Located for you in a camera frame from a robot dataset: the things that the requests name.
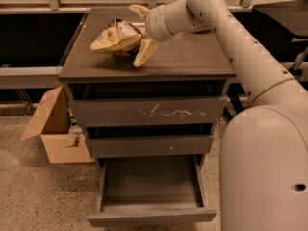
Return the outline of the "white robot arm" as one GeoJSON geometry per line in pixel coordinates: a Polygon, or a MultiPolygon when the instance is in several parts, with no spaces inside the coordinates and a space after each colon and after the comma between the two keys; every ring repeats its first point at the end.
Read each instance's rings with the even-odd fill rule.
{"type": "Polygon", "coordinates": [[[153,9],[133,4],[149,47],[207,26],[252,106],[221,139],[221,231],[308,231],[308,91],[233,16],[224,0],[178,0],[153,9]]]}

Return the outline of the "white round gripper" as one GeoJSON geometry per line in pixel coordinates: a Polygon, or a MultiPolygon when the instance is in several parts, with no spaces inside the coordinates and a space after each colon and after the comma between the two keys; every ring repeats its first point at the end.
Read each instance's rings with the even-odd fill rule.
{"type": "Polygon", "coordinates": [[[156,52],[159,46],[158,42],[172,39],[174,34],[167,27],[165,5],[149,10],[146,6],[132,4],[129,9],[145,21],[146,32],[151,37],[141,40],[139,52],[133,62],[134,67],[141,67],[156,52]]]}

